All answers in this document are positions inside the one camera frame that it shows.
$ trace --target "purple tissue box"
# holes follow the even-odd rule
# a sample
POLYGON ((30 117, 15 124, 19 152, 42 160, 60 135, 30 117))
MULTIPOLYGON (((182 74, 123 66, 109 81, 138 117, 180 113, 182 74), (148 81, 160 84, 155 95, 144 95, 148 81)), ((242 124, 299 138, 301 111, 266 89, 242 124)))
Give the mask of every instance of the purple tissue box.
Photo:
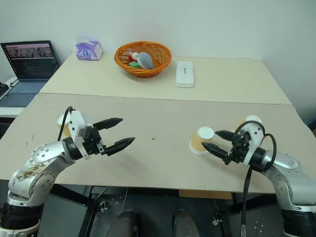
POLYGON ((90 41, 88 43, 76 44, 76 55, 80 60, 99 60, 103 53, 99 41, 90 41))

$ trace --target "wicker basket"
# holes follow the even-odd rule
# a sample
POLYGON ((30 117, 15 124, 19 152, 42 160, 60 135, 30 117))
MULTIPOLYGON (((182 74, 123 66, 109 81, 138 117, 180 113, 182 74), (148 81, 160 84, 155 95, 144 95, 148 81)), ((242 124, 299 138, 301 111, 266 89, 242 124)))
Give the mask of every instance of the wicker basket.
POLYGON ((123 45, 117 49, 114 56, 115 62, 120 67, 139 78, 152 78, 158 75, 169 65, 171 58, 171 52, 166 46, 150 41, 139 41, 123 45), (155 68, 146 70, 130 67, 128 65, 129 52, 148 53, 152 58, 155 68))

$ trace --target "beige table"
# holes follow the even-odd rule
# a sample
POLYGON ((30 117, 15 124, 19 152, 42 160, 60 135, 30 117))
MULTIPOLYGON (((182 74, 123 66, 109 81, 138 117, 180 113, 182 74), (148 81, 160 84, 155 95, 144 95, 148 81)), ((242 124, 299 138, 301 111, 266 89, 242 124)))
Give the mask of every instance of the beige table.
MULTIPOLYGON (((135 136, 124 151, 111 157, 92 156, 64 170, 57 183, 156 187, 241 192, 247 168, 229 166, 206 154, 195 155, 189 141, 202 124, 215 130, 233 129, 248 114, 261 117, 266 131, 276 137, 280 152, 290 154, 316 178, 316 139, 292 105, 176 101, 107 96, 39 94, 0 140, 0 179, 8 179, 36 146, 56 141, 56 117, 68 105, 90 115, 93 122, 119 117, 124 121, 101 132, 107 145, 135 136)), ((214 142, 229 148, 216 137, 214 142)), ((271 148, 271 142, 263 144, 271 148)), ((273 193, 273 187, 254 172, 250 192, 273 193)))
POLYGON ((174 58, 157 77, 138 79, 121 69, 112 54, 100 61, 78 60, 72 54, 41 93, 291 104, 265 65, 250 59, 174 58), (193 88, 176 87, 177 61, 193 62, 193 88))

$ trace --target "laptop keyboard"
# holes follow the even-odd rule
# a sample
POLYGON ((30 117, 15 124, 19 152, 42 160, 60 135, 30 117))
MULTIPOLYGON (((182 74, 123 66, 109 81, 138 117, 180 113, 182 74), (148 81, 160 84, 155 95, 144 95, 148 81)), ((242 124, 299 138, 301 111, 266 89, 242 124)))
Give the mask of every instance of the laptop keyboard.
POLYGON ((10 93, 39 93, 45 82, 18 82, 10 93))

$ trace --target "paper cup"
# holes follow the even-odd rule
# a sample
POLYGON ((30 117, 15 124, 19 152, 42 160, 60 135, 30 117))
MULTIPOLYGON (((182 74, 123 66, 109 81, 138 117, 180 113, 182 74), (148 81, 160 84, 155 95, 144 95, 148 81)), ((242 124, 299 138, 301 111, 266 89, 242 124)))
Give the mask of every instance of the paper cup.
POLYGON ((245 119, 244 119, 243 121, 241 121, 241 122, 235 127, 235 129, 234 129, 232 132, 235 132, 236 129, 237 129, 241 124, 243 124, 244 122, 246 122, 246 121, 251 121, 251 120, 257 121, 257 122, 259 122, 259 123, 262 123, 261 119, 260 119, 258 116, 256 116, 256 115, 247 115, 247 116, 245 117, 245 119))
MULTIPOLYGON (((63 118, 64 118, 64 114, 61 114, 61 115, 57 116, 57 118, 56 118, 56 123, 59 126, 59 129, 61 127, 61 124, 63 123, 63 118)), ((68 128, 69 121, 70 121, 70 113, 67 114, 64 129, 63 129, 63 133, 66 137, 71 137, 71 134, 70 134, 70 131, 68 128)))
POLYGON ((208 126, 199 127, 190 141, 191 151, 198 155, 206 154, 207 150, 202 145, 202 142, 210 142, 213 137, 214 131, 212 128, 208 126))

